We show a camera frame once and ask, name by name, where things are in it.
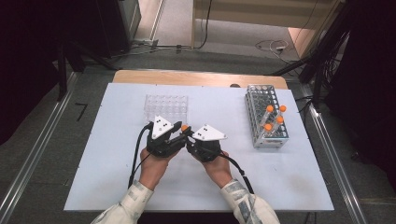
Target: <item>person's left hand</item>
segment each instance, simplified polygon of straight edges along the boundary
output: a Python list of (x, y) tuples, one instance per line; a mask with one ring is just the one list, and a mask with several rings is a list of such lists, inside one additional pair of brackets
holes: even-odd
[(144, 148), (140, 153), (140, 160), (146, 160), (142, 162), (142, 172), (140, 174), (139, 182), (146, 186), (146, 188), (154, 190), (160, 182), (168, 166), (169, 161), (176, 156), (179, 150), (168, 158), (158, 158), (149, 154), (147, 149)]

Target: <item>orange cap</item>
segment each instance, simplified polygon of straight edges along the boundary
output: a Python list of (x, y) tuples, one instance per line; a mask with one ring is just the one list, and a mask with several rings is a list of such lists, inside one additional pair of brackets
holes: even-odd
[(187, 124), (183, 124), (183, 126), (181, 126), (181, 131), (184, 132), (189, 128), (189, 125)]
[(265, 124), (263, 127), (264, 127), (264, 130), (267, 131), (267, 132), (271, 131), (271, 129), (272, 129), (272, 125), (271, 124)]
[(280, 110), (280, 112), (285, 112), (286, 111), (286, 106), (285, 105), (282, 105), (280, 108), (279, 108), (279, 110)]
[(268, 106), (267, 106), (267, 111), (268, 111), (268, 112), (273, 112), (273, 111), (274, 111), (274, 107), (271, 106), (271, 105), (268, 105)]
[(277, 117), (276, 118), (276, 122), (277, 123), (282, 123), (283, 122), (283, 117), (282, 116)]

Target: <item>white board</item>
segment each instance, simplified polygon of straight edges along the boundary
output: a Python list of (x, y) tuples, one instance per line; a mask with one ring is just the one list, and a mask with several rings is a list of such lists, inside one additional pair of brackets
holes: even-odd
[[(238, 88), (108, 84), (64, 210), (105, 210), (124, 196), (137, 136), (146, 124), (146, 94), (188, 95), (192, 129), (209, 124), (227, 134), (227, 139), (220, 140), (221, 148), (245, 170), (255, 193), (275, 210), (333, 210), (291, 91), (276, 90), (279, 103), (288, 107), (284, 118), (290, 139), (281, 149), (266, 150), (252, 145), (245, 93), (245, 89)], [(146, 145), (148, 133), (143, 135), (140, 149)], [(232, 173), (245, 185), (233, 166)], [(146, 210), (230, 208), (202, 164), (183, 148), (171, 160)]]

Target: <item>person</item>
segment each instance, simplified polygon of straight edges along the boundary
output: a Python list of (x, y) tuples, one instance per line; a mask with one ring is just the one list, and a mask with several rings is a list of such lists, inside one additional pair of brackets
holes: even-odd
[[(148, 154), (144, 148), (140, 153), (141, 160)], [(176, 154), (169, 158), (148, 156), (141, 164), (139, 181), (134, 180), (124, 198), (99, 215), (92, 224), (136, 223), (155, 187), (165, 174), (169, 161)], [(264, 199), (250, 194), (237, 179), (232, 177), (228, 160), (216, 157), (211, 162), (202, 162), (202, 165), (212, 181), (219, 186), (220, 193), (233, 209), (233, 215), (239, 223), (279, 223), (276, 213)]]

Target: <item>patterned sleeve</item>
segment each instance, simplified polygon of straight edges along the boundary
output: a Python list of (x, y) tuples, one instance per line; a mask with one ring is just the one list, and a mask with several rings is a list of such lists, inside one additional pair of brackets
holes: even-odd
[(272, 207), (264, 199), (250, 194), (238, 180), (230, 181), (221, 189), (221, 194), (233, 209), (233, 215), (239, 223), (279, 223)]
[(134, 180), (124, 198), (99, 215), (92, 224), (135, 224), (153, 193), (152, 190)]

